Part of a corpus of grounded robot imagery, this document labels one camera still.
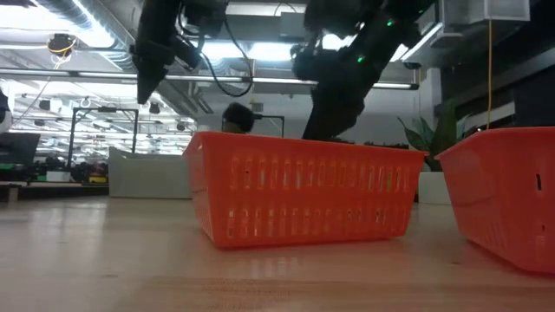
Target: green plant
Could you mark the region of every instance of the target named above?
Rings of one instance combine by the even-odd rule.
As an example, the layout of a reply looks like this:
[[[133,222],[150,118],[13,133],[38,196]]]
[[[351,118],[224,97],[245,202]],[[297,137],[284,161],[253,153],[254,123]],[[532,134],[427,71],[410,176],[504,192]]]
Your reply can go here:
[[[441,164],[435,156],[446,151],[466,138],[465,128],[468,116],[457,121],[454,105],[447,103],[443,106],[435,130],[421,117],[413,119],[413,129],[409,129],[401,118],[397,118],[405,128],[408,143],[415,149],[428,152],[424,159],[433,172],[441,172]]]

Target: monitor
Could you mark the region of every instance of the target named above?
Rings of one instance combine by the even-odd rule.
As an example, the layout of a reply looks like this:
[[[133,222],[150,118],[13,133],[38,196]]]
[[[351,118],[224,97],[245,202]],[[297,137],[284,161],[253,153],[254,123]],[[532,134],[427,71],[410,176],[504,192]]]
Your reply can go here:
[[[0,133],[0,164],[33,165],[39,139],[35,133]]]

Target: ceiling duct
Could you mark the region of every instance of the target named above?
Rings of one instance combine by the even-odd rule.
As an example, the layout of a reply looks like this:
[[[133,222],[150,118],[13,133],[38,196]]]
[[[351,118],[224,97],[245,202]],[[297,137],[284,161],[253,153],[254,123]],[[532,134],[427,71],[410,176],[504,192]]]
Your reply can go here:
[[[529,0],[442,0],[440,15],[443,30],[431,42],[432,48],[448,48],[484,29],[483,22],[530,21]]]
[[[530,21],[530,6],[536,0],[440,0],[430,12],[437,12],[437,34],[410,56],[406,62],[425,67],[446,67],[482,53],[488,46],[488,22],[495,28],[494,41],[509,36]],[[432,27],[423,28],[427,32]]]
[[[81,31],[106,31],[106,33],[114,38],[114,43],[111,47],[102,48],[127,51],[127,46],[129,44],[128,38],[123,36],[120,31],[114,31],[115,29],[121,29],[121,26],[100,3],[96,1],[76,2],[74,0],[33,1],[35,4],[42,6],[50,13],[56,15],[58,18],[72,22]],[[121,68],[121,70],[134,72],[131,55],[127,52],[106,52],[102,53],[102,55],[114,65]]]

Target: cable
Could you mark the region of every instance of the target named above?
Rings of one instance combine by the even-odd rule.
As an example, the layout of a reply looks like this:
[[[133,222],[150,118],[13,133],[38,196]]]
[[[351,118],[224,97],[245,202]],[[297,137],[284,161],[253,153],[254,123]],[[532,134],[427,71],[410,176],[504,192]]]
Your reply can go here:
[[[287,5],[288,7],[290,7],[293,10],[293,12],[298,13],[297,9],[295,9],[295,7],[291,5],[291,3],[279,3],[277,5],[276,10],[274,11],[274,16],[276,16],[278,14],[279,8],[281,8],[281,6],[284,5],[284,4]]]
[[[65,59],[65,55],[67,52],[68,52],[68,49],[63,52],[63,58],[54,66],[54,70],[59,69],[60,66],[64,63],[63,60]],[[42,94],[44,93],[44,90],[46,90],[46,87],[50,84],[51,79],[52,79],[52,76],[49,76],[49,78],[46,80],[46,83],[44,83],[44,86],[42,86],[41,92],[38,93],[36,98],[33,100],[31,105],[27,107],[27,109],[23,112],[23,114],[19,115],[19,117],[11,124],[12,126],[15,126],[17,123],[19,123],[19,121],[21,121],[27,115],[27,113],[35,106],[36,102],[41,98]]]
[[[487,90],[488,90],[488,103],[487,103],[487,126],[489,130],[492,121],[492,105],[493,105],[493,21],[489,20],[489,52],[488,52],[488,65],[487,65]]]
[[[235,47],[237,47],[237,49],[241,52],[241,55],[243,56],[243,59],[245,60],[246,66],[248,68],[249,71],[249,81],[246,81],[249,83],[248,87],[240,92],[239,94],[234,94],[229,92],[227,89],[225,89],[225,86],[219,81],[218,76],[216,75],[216,71],[214,70],[214,67],[212,65],[212,63],[210,62],[210,59],[204,54],[202,53],[202,48],[204,46],[204,42],[205,42],[205,37],[204,34],[202,33],[202,30],[199,33],[192,33],[191,31],[187,30],[185,28],[185,24],[182,21],[182,17],[183,17],[183,12],[185,10],[185,5],[181,4],[180,6],[180,16],[179,16],[179,22],[178,25],[180,26],[180,28],[183,30],[184,33],[186,33],[188,36],[198,36],[199,37],[199,45],[198,47],[195,47],[191,41],[182,35],[178,34],[178,37],[187,45],[195,48],[197,50],[197,52],[202,56],[202,58],[204,59],[206,65],[208,66],[208,68],[210,69],[210,73],[212,74],[212,77],[214,78],[214,81],[216,82],[216,85],[218,86],[219,89],[222,90],[223,93],[231,96],[231,97],[241,97],[244,96],[246,94],[248,94],[249,92],[251,92],[252,90],[252,86],[254,84],[254,72],[252,70],[252,66],[251,66],[251,62],[249,60],[248,55],[243,51],[243,49],[241,48],[241,46],[239,45],[237,39],[235,38],[235,36],[233,35],[233,32],[231,30],[231,27],[229,26],[229,22],[227,20],[227,16],[225,16],[224,19],[224,26],[225,26],[225,30],[227,30],[227,33],[229,34],[229,37],[232,39],[233,44],[235,45]],[[189,68],[188,66],[183,66],[186,70],[192,71],[193,68]]]
[[[212,74],[212,77],[214,78],[214,82],[216,82],[216,85],[218,86],[218,88],[220,90],[222,90],[223,93],[234,97],[234,98],[238,98],[238,97],[242,97],[246,94],[248,94],[249,92],[251,92],[252,90],[252,86],[254,84],[254,73],[252,71],[252,66],[251,66],[251,62],[249,61],[249,57],[247,56],[247,54],[243,51],[243,49],[241,48],[241,46],[239,45],[237,39],[235,38],[235,36],[232,33],[232,30],[229,26],[229,23],[227,21],[227,18],[224,20],[224,25],[225,25],[225,29],[227,30],[227,32],[229,33],[229,37],[232,39],[233,44],[235,45],[235,47],[237,47],[237,49],[241,52],[241,55],[243,55],[243,59],[245,60],[246,66],[249,70],[249,85],[248,87],[243,90],[242,92],[238,93],[238,94],[234,94],[232,92],[229,92],[225,86],[219,81],[218,79],[218,75],[216,75],[216,71],[214,70],[214,67],[212,65],[212,63],[210,62],[210,59],[208,58],[208,56],[206,56],[204,53],[202,53],[200,51],[200,55],[203,57],[206,65],[208,66],[208,68],[210,69],[210,73]]]

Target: basket rim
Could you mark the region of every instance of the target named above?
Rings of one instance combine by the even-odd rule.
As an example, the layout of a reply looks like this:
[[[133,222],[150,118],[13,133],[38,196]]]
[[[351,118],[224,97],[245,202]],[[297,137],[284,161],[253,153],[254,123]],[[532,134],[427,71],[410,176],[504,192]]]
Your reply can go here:
[[[467,139],[464,139],[463,141],[449,147],[447,150],[443,151],[439,155],[436,155],[434,158],[437,160],[441,160],[442,158],[448,156],[450,153],[458,150],[461,146],[470,144],[468,142],[483,140],[484,138],[491,137],[492,135],[508,135],[516,133],[553,133],[555,135],[555,127],[512,127],[482,131],[479,133],[475,133]]]
[[[358,151],[360,151],[362,149],[364,149],[364,150],[380,149],[380,150],[387,150],[389,153],[405,153],[405,154],[411,153],[413,155],[421,155],[421,156],[424,156],[424,157],[429,155],[429,152],[410,150],[410,149],[402,150],[402,149],[384,147],[384,146],[365,146],[365,145],[360,145],[360,144],[345,144],[345,143],[338,143],[338,142],[325,142],[325,141],[316,141],[316,140],[278,138],[278,137],[256,135],[256,134],[221,133],[221,132],[217,132],[217,131],[205,131],[205,132],[200,132],[200,133],[194,134],[193,138],[191,139],[191,142],[189,143],[189,146],[193,146],[194,145],[193,142],[196,142],[196,140],[198,140],[200,137],[228,137],[228,138],[238,138],[238,137],[245,138],[245,137],[248,137],[248,138],[255,138],[255,139],[261,139],[262,138],[262,139],[275,140],[275,141],[283,141],[283,140],[287,140],[289,142],[291,142],[291,141],[301,142],[302,141],[304,144],[311,145],[311,146],[340,146],[342,148],[356,149]]]

